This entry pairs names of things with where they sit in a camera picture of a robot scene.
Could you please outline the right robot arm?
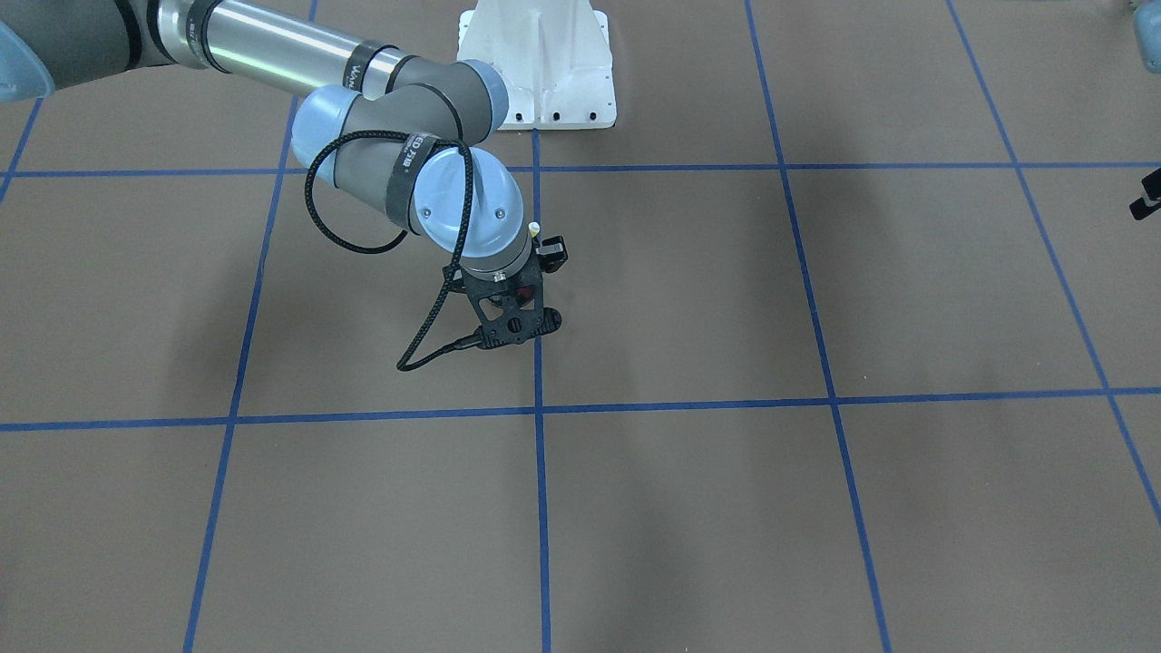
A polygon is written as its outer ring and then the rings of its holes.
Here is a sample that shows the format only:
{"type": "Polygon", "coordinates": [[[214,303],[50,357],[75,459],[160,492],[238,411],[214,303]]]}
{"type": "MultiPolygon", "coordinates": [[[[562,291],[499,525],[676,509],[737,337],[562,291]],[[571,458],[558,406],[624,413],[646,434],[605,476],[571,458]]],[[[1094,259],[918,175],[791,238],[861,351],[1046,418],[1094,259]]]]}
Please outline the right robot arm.
{"type": "Polygon", "coordinates": [[[437,63],[248,1],[5,1],[3,101],[50,96],[138,69],[179,65],[301,98],[290,148],[304,204],[338,247],[383,254],[408,236],[449,253],[438,297],[398,368],[453,293],[478,318],[438,356],[555,332],[543,278],[568,259],[522,211],[507,167],[484,151],[509,112],[488,63],[437,63]]]}

